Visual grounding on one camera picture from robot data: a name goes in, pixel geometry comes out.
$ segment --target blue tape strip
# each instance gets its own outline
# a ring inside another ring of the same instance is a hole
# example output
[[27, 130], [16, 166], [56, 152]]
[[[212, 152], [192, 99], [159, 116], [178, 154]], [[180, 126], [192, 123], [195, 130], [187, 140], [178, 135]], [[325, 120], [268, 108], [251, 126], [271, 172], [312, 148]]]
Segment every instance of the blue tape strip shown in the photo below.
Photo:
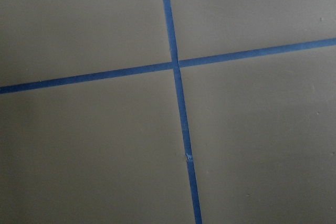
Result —
[[164, 5], [164, 12], [165, 12], [165, 17], [166, 17], [170, 52], [171, 52], [171, 57], [172, 57], [177, 102], [178, 102], [178, 107], [179, 107], [179, 112], [180, 112], [180, 121], [181, 121], [182, 135], [183, 135], [184, 150], [185, 150], [185, 155], [187, 157], [187, 169], [188, 169], [189, 183], [190, 183], [190, 189], [191, 189], [191, 195], [192, 195], [192, 201], [193, 201], [193, 207], [194, 207], [195, 222], [196, 224], [201, 224], [202, 216], [201, 216], [201, 208], [199, 206], [200, 200], [198, 198], [195, 167], [194, 167], [193, 154], [191, 150], [189, 125], [188, 125], [187, 113], [186, 113], [186, 108], [185, 108], [181, 71], [180, 71], [180, 66], [178, 63], [179, 59], [177, 55], [174, 21], [173, 21], [173, 14], [172, 14], [170, 0], [163, 0], [163, 5]]
[[223, 54], [223, 55], [214, 55], [214, 56], [200, 57], [200, 58], [189, 59], [189, 60], [181, 60], [180, 67], [185, 68], [185, 67], [190, 67], [190, 66], [204, 65], [204, 64], [210, 64], [210, 63], [216, 63], [216, 62], [222, 62], [222, 61], [238, 60], [238, 59], [265, 56], [265, 55], [274, 55], [274, 54], [280, 54], [284, 52], [292, 52], [292, 51], [328, 47], [328, 46], [335, 46], [335, 45], [336, 45], [336, 38], [323, 39], [323, 40], [316, 40], [316, 41], [310, 41], [310, 42], [304, 42], [304, 43], [297, 43], [297, 44], [292, 44], [292, 45], [261, 48], [261, 49], [255, 49], [255, 50], [249, 50], [249, 51], [233, 52], [233, 53]]
[[172, 69], [171, 62], [0, 87], [0, 94], [20, 92], [20, 91], [31, 90], [31, 89], [41, 89], [41, 88], [67, 85], [67, 84], [85, 82], [85, 81], [102, 80], [102, 79], [114, 78], [114, 77], [120, 77], [120, 76], [130, 76], [133, 74], [155, 72], [155, 71], [161, 71], [161, 70], [167, 70], [167, 69]]

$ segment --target blue line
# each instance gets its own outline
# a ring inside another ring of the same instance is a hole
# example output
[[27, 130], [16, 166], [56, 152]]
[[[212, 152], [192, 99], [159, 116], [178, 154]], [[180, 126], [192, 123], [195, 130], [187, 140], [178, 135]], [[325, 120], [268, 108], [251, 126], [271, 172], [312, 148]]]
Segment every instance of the blue line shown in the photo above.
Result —
[[161, 70], [167, 70], [167, 69], [172, 69], [171, 62], [0, 87], [0, 94], [20, 92], [20, 91], [31, 90], [31, 89], [41, 89], [41, 88], [67, 85], [67, 84], [85, 82], [85, 81], [102, 80], [102, 79], [115, 78], [115, 77], [120, 77], [120, 76], [130, 76], [133, 74], [155, 72], [155, 71], [161, 71]]
[[188, 169], [191, 196], [192, 196], [193, 207], [194, 207], [195, 222], [196, 224], [202, 224], [201, 208], [199, 206], [200, 200], [198, 198], [195, 167], [194, 167], [193, 154], [191, 150], [189, 125], [188, 125], [187, 113], [186, 113], [186, 108], [185, 108], [181, 71], [180, 71], [180, 66], [178, 63], [179, 59], [177, 55], [177, 45], [176, 45], [173, 13], [172, 13], [170, 0], [163, 0], [163, 6], [164, 6], [165, 17], [166, 17], [170, 52], [171, 52], [171, 57], [172, 57], [177, 102], [178, 102], [178, 107], [179, 107], [179, 112], [180, 112], [180, 121], [181, 121], [182, 135], [183, 135], [184, 151], [187, 157], [187, 169]]
[[335, 45], [336, 45], [336, 38], [323, 39], [323, 40], [316, 40], [316, 41], [310, 41], [310, 42], [304, 42], [304, 43], [297, 43], [297, 44], [292, 44], [292, 45], [261, 48], [261, 49], [242, 51], [242, 52], [232, 52], [232, 53], [223, 54], [223, 55], [214, 55], [214, 56], [200, 57], [200, 58], [189, 59], [189, 60], [181, 60], [180, 67], [185, 68], [185, 67], [190, 67], [190, 66], [204, 65], [204, 64], [210, 64], [210, 63], [216, 63], [216, 62], [222, 62], [222, 61], [238, 60], [238, 59], [252, 58], [252, 57], [257, 57], [257, 56], [265, 56], [265, 55], [274, 55], [274, 54], [280, 54], [284, 52], [292, 52], [292, 51], [328, 47], [328, 46], [335, 46]]

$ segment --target floor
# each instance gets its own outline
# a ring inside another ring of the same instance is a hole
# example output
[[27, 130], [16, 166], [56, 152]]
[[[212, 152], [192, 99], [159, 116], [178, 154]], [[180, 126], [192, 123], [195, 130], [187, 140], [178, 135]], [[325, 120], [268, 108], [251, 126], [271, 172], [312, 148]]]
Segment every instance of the floor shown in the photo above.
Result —
[[0, 222], [334, 223], [335, 6], [0, 0]]

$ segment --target blue tape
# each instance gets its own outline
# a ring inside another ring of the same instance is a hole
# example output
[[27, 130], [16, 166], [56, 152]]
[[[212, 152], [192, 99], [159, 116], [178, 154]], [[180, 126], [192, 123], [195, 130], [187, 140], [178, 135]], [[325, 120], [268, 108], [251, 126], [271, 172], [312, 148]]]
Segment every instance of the blue tape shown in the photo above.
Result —
[[0, 87], [0, 94], [20, 92], [20, 91], [31, 90], [31, 89], [41, 89], [41, 88], [67, 85], [67, 84], [85, 82], [85, 81], [102, 80], [102, 79], [115, 78], [115, 77], [120, 77], [120, 76], [130, 76], [133, 74], [155, 72], [155, 71], [161, 71], [161, 70], [167, 70], [167, 69], [172, 69], [171, 62]]
[[202, 216], [201, 216], [201, 208], [199, 206], [200, 200], [198, 198], [195, 167], [194, 167], [194, 161], [193, 161], [193, 154], [191, 150], [189, 125], [188, 125], [187, 113], [186, 113], [186, 108], [185, 108], [181, 71], [180, 71], [180, 66], [178, 63], [179, 59], [177, 55], [177, 44], [176, 44], [173, 13], [172, 13], [170, 0], [163, 0], [163, 5], [164, 5], [164, 13], [166, 17], [166, 25], [167, 25], [168, 39], [169, 39], [169, 45], [170, 45], [170, 52], [171, 52], [171, 57], [172, 57], [177, 102], [178, 102], [178, 107], [179, 107], [179, 112], [180, 112], [180, 121], [181, 121], [182, 135], [183, 135], [184, 151], [187, 157], [187, 169], [188, 169], [189, 184], [190, 184], [192, 201], [193, 201], [195, 222], [196, 224], [201, 224]]
[[336, 38], [332, 39], [323, 39], [323, 40], [316, 40], [304, 43], [297, 43], [292, 45], [284, 45], [278, 47], [269, 47], [269, 48], [261, 48], [249, 51], [242, 51], [242, 52], [233, 52], [229, 54], [223, 55], [214, 55], [214, 56], [207, 56], [207, 57], [200, 57], [195, 59], [189, 60], [181, 60], [180, 67], [190, 67], [190, 66], [197, 66], [197, 65], [204, 65], [222, 61], [229, 61], [229, 60], [238, 60], [244, 58], [252, 58], [257, 56], [265, 56], [265, 55], [274, 55], [274, 54], [281, 54], [284, 52], [292, 52], [292, 51], [299, 51], [299, 50], [306, 50], [312, 48], [320, 48], [320, 47], [328, 47], [328, 46], [335, 46], [336, 45]]

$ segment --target gray surface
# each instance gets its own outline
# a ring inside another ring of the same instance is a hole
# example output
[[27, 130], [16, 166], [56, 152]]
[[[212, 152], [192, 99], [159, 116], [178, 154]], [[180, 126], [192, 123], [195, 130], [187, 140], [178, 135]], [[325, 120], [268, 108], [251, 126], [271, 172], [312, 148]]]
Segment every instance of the gray surface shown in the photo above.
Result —
[[336, 37], [336, 0], [171, 0], [180, 59]]
[[194, 223], [172, 71], [0, 95], [0, 223]]
[[183, 68], [205, 224], [333, 224], [336, 47]]
[[170, 61], [162, 0], [0, 0], [0, 86]]

